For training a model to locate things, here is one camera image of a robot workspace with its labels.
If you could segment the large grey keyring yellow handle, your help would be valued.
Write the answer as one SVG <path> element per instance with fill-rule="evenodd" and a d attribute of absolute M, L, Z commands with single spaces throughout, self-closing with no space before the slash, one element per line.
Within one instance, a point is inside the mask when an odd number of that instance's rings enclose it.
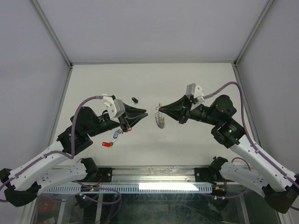
<path fill-rule="evenodd" d="M 159 111 L 162 104 L 158 103 L 158 106 L 156 107 L 156 113 L 155 113 L 155 122 L 158 128 L 163 129 L 163 125 L 165 124 L 164 117 L 162 116 L 162 113 Z"/>

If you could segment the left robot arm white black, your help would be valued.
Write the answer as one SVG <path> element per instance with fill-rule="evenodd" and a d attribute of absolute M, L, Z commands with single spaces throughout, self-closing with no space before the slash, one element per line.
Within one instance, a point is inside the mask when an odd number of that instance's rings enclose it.
<path fill-rule="evenodd" d="M 4 168 L 0 171 L 0 188 L 5 196 L 1 202 L 21 207 L 55 186 L 72 181 L 94 181 L 99 169 L 91 157 L 81 158 L 78 163 L 66 168 L 53 170 L 53 167 L 90 147 L 93 144 L 91 137 L 116 128 L 128 132 L 148 116 L 145 109 L 129 105 L 125 105 L 124 109 L 120 117 L 112 120 L 107 110 L 98 116 L 90 107 L 82 107 L 77 118 L 71 119 L 75 124 L 74 133 L 68 127 L 56 141 L 29 162 L 15 169 Z"/>

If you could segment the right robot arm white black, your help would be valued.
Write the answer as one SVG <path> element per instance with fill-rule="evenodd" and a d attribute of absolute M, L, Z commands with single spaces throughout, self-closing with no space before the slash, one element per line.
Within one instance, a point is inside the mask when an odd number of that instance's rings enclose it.
<path fill-rule="evenodd" d="M 213 125 L 211 134 L 225 148 L 230 149 L 252 165 L 256 173 L 238 169 L 228 160 L 217 157 L 209 166 L 209 176 L 215 181 L 232 180 L 263 197 L 266 203 L 285 214 L 299 195 L 299 176 L 277 162 L 264 151 L 245 128 L 233 119 L 236 109 L 229 96 L 221 95 L 210 105 L 194 104 L 187 96 L 159 108 L 171 118 L 184 124 L 195 120 Z"/>

